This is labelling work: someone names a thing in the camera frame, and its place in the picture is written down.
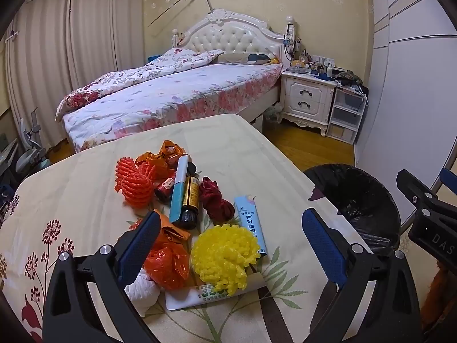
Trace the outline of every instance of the wallpaper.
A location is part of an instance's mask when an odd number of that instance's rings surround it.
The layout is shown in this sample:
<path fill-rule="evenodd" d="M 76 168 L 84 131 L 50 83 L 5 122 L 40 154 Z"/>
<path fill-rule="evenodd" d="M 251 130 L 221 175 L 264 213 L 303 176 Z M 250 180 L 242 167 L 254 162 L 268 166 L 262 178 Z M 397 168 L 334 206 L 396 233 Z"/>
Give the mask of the wallpaper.
<path fill-rule="evenodd" d="M 183 0 L 150 23 L 177 0 L 144 0 L 146 56 L 171 47 L 171 31 L 184 32 L 201 20 L 206 0 Z M 210 0 L 213 8 L 232 10 L 265 20 L 273 31 L 284 32 L 286 17 L 296 20 L 298 36 L 310 54 L 335 59 L 337 66 L 365 77 L 371 63 L 369 15 L 372 0 Z"/>
<path fill-rule="evenodd" d="M 6 87 L 5 46 L 4 38 L 0 38 L 0 115 L 10 107 L 8 89 Z"/>

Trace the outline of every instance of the headboard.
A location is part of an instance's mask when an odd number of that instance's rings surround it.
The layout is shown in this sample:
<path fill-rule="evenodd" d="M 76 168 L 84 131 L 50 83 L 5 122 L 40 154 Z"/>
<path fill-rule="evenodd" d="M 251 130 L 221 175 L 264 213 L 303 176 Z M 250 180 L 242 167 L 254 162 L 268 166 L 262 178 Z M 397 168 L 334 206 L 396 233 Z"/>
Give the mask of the headboard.
<path fill-rule="evenodd" d="M 293 25 L 293 18 L 287 17 Z M 177 41 L 173 29 L 173 42 Z M 248 15 L 215 9 L 184 33 L 177 47 L 196 52 L 222 49 L 227 53 L 274 54 L 288 63 L 284 52 L 283 35 L 269 30 L 268 24 Z"/>

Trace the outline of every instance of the drawer handle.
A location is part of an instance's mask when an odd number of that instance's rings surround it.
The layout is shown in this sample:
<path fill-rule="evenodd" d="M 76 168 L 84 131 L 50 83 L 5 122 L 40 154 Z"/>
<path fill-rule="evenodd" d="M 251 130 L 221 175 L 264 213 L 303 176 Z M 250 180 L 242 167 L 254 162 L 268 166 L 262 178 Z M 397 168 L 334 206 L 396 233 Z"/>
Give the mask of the drawer handle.
<path fill-rule="evenodd" d="M 306 106 L 307 106 L 308 108 L 311 108 L 311 105 L 308 104 L 307 102 L 298 102 L 298 105 L 299 105 L 300 107 L 302 106 L 302 104 L 306 104 Z"/>
<path fill-rule="evenodd" d="M 303 93 L 308 93 L 309 96 L 312 96 L 312 93 L 310 91 L 307 91 L 307 90 L 300 90 L 300 94 L 303 94 Z"/>

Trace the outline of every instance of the bed frame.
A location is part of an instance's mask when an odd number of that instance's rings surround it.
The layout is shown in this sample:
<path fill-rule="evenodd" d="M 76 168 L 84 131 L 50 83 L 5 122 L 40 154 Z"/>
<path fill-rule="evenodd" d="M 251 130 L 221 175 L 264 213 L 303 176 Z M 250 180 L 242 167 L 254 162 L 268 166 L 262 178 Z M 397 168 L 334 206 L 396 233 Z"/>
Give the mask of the bed frame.
<path fill-rule="evenodd" d="M 286 23 L 293 25 L 293 17 L 287 17 Z M 177 42 L 178 30 L 173 29 L 172 33 L 172 42 Z M 283 40 L 284 36 L 271 31 L 266 22 L 233 11 L 215 9 L 186 31 L 177 47 L 198 53 L 221 49 L 227 53 L 273 54 L 281 63 L 289 63 Z M 279 96 L 278 84 L 238 114 L 247 122 L 252 122 L 278 102 Z"/>

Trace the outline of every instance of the floral bedding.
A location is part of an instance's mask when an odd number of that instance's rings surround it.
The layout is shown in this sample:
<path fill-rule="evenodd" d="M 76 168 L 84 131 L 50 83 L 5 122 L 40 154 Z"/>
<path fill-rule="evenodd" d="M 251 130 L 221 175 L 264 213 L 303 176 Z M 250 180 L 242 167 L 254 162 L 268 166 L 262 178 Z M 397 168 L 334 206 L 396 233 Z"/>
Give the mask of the floral bedding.
<path fill-rule="evenodd" d="M 57 108 L 56 121 L 60 122 L 65 114 L 118 90 L 172 73 L 205 66 L 222 53 L 222 50 L 198 54 L 189 49 L 170 49 L 162 57 L 143 67 L 104 74 L 84 88 L 76 89 L 63 98 Z"/>
<path fill-rule="evenodd" d="M 161 57 L 154 62 L 157 60 L 164 65 L 173 58 Z M 193 68 L 96 99 L 63 115 L 63 123 L 79 152 L 168 124 L 238 113 L 268 92 L 281 73 L 282 64 Z"/>

